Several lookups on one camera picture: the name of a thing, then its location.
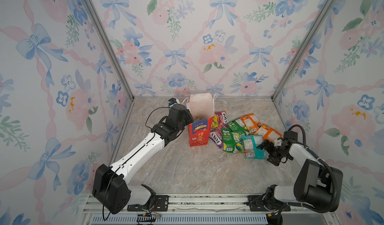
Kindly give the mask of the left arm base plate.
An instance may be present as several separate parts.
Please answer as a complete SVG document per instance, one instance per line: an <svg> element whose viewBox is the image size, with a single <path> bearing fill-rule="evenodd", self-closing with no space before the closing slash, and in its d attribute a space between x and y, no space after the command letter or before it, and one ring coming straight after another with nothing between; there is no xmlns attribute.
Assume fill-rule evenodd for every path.
<svg viewBox="0 0 384 225"><path fill-rule="evenodd" d="M168 195L151 196L145 205L128 205L128 212L167 212L169 207Z"/></svg>

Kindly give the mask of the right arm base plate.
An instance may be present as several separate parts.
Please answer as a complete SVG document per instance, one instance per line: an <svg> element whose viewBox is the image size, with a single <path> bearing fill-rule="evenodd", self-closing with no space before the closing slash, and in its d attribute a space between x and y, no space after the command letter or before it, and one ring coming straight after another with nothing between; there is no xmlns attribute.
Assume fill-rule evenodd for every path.
<svg viewBox="0 0 384 225"><path fill-rule="evenodd" d="M250 195L245 203L250 207L251 212L277 212L284 203L274 199L266 198L266 195Z"/></svg>

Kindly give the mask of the teal white snack bag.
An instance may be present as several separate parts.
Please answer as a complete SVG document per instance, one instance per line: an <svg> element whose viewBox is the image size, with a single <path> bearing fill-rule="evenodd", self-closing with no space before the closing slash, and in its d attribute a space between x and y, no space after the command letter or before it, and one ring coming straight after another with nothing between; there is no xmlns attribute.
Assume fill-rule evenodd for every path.
<svg viewBox="0 0 384 225"><path fill-rule="evenodd" d="M264 150L259 150L257 147L263 142L261 135L248 135L242 137L243 147L245 150L246 159L265 160L266 154Z"/></svg>

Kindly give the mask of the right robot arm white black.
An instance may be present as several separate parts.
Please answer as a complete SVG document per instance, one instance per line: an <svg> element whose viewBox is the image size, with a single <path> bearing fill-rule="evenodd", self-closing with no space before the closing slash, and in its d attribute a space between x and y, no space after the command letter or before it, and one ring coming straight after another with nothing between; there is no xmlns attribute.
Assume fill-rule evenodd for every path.
<svg viewBox="0 0 384 225"><path fill-rule="evenodd" d="M266 192L253 200L258 208L267 211L290 210L302 207L317 213L334 212L339 207L343 172L333 168L320 158L307 144L298 140L298 133L289 129L277 140L267 139L258 150L268 153L267 161L274 166L296 161L301 167L292 186L271 185Z"/></svg>

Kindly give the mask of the red pink paper bag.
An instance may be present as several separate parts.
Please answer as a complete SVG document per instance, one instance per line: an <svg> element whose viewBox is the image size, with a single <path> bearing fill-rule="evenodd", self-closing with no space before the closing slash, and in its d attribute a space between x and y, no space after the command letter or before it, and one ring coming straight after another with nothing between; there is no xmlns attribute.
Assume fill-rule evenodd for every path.
<svg viewBox="0 0 384 225"><path fill-rule="evenodd" d="M214 97L210 93L192 94L183 104L193 116L188 125L190 147L207 145L215 115Z"/></svg>

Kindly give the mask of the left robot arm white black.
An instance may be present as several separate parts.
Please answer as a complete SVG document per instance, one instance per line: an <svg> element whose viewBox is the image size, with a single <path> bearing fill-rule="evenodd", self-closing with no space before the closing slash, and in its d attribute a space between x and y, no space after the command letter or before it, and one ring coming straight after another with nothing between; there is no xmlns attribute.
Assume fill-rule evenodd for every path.
<svg viewBox="0 0 384 225"><path fill-rule="evenodd" d="M132 151L109 166L102 164L97 168L92 195L111 214L115 215L127 206L152 210L156 192L146 185L129 186L129 183L154 154L177 139L194 121L190 110L180 103L173 103L168 110L169 114L154 125Z"/></svg>

